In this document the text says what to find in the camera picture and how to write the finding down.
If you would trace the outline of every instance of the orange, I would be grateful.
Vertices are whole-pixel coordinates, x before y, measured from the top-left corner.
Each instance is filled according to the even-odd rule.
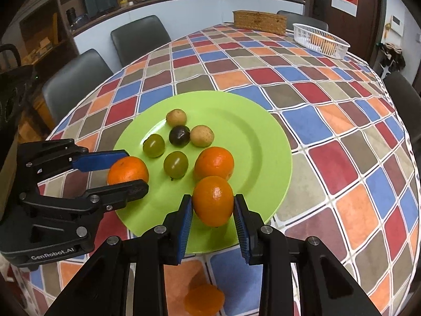
[[[206,284],[189,291],[184,307],[191,316],[214,316],[225,302],[225,295],[217,287]]]
[[[124,157],[117,160],[108,171],[108,185],[143,179],[149,181],[149,171],[145,163],[137,157]]]
[[[222,147],[208,147],[196,159],[194,177],[199,181],[208,176],[218,176],[228,180],[234,171],[232,154]]]
[[[234,210],[234,193],[228,182],[218,176],[203,178],[192,195],[197,217],[209,227],[219,227],[228,222]]]

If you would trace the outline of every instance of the checkered tablecloth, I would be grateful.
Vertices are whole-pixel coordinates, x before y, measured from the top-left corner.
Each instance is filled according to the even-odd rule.
[[[137,115],[174,94],[223,90],[249,98],[279,122],[293,154],[292,182],[272,226],[295,238],[320,237],[382,314],[395,315],[418,258],[420,184],[408,133],[366,63],[326,58],[291,37],[219,25],[174,41],[99,86],[50,139],[112,150]],[[40,190],[72,198],[105,185],[106,175],[70,171]],[[133,237],[115,212],[105,214],[96,246],[110,235]],[[44,314],[88,257],[31,273],[15,269],[28,303]],[[165,273],[170,316],[187,316],[183,297],[205,282],[225,293],[222,316],[257,313],[262,267],[247,266],[237,246],[186,258]],[[298,315],[296,288],[294,296]]]

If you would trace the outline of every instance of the green grape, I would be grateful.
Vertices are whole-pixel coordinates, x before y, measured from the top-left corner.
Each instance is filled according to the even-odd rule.
[[[159,134],[151,134],[143,143],[143,152],[150,158],[157,158],[165,151],[165,141]]]
[[[173,179],[182,178],[189,168],[189,160],[183,152],[175,151],[164,160],[164,171]]]

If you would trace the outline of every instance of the white plastic basket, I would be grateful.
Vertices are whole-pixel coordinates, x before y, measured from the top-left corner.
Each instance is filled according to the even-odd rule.
[[[346,41],[321,29],[295,23],[294,40],[304,47],[334,59],[343,59],[351,47]]]

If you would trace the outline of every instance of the black chair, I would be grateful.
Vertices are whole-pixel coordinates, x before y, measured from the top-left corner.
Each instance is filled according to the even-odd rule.
[[[147,16],[115,29],[111,32],[111,39],[122,66],[171,41],[167,30],[156,15]]]
[[[80,100],[111,76],[111,69],[94,49],[72,59],[43,86],[53,120],[59,123]]]
[[[323,31],[329,32],[329,25],[323,21],[307,17],[305,15],[286,12],[285,10],[280,10],[276,14],[284,15],[287,17],[287,29],[293,30],[295,23],[302,23],[304,25],[313,26]]]
[[[399,71],[389,73],[383,83],[408,131],[415,153],[421,139],[421,97]]]

